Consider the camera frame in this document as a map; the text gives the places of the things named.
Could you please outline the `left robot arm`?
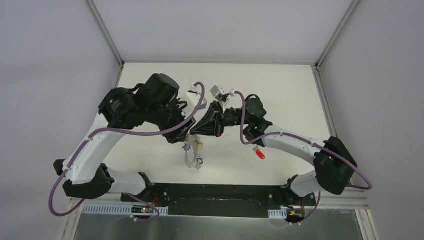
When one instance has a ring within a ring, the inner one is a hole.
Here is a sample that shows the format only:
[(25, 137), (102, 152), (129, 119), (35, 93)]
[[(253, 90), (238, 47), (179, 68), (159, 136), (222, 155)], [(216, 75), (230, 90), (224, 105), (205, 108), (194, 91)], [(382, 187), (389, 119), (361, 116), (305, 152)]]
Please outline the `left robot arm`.
[(93, 200), (108, 193), (134, 195), (140, 202), (152, 198), (153, 189), (144, 173), (125, 173), (108, 167), (104, 160), (126, 135), (143, 136), (135, 129), (145, 123), (158, 131), (147, 136), (163, 136), (168, 143), (182, 143), (195, 124), (195, 114), (205, 98), (205, 87), (194, 83), (184, 97), (179, 85), (168, 75), (153, 74), (133, 88), (112, 89), (98, 107), (91, 129), (67, 159), (54, 162), (66, 196)]

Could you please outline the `keyring with keys bunch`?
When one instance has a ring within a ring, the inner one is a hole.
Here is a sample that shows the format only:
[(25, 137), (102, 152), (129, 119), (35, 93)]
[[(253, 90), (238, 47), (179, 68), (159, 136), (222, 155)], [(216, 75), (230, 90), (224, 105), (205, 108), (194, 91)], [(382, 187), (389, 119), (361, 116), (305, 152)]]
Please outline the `keyring with keys bunch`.
[(184, 162), (189, 169), (200, 170), (204, 164), (204, 160), (200, 151), (204, 148), (204, 144), (198, 135), (188, 134), (186, 136), (182, 149), (184, 150)]

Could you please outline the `red tagged key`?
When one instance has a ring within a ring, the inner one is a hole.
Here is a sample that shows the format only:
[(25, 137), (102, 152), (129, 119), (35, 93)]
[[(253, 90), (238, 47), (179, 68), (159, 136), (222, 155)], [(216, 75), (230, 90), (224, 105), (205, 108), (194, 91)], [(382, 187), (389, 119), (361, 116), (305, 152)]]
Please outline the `red tagged key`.
[(266, 156), (264, 155), (264, 153), (261, 151), (261, 149), (256, 146), (253, 148), (253, 151), (255, 152), (255, 154), (261, 159), (261, 160), (265, 160)]

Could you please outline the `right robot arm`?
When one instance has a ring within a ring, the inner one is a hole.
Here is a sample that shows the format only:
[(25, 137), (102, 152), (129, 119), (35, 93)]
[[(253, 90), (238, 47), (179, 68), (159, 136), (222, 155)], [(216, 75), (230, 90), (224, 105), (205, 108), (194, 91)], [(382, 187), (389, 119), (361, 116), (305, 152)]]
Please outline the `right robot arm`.
[(290, 205), (296, 205), (306, 195), (319, 191), (341, 195), (358, 166), (343, 142), (333, 136), (323, 140), (283, 130), (267, 121), (266, 114), (256, 94), (248, 95), (240, 108), (223, 109), (218, 101), (214, 101), (190, 134), (219, 138), (226, 127), (239, 126), (243, 144), (280, 150), (312, 165), (312, 171), (294, 175), (283, 186), (284, 200)]

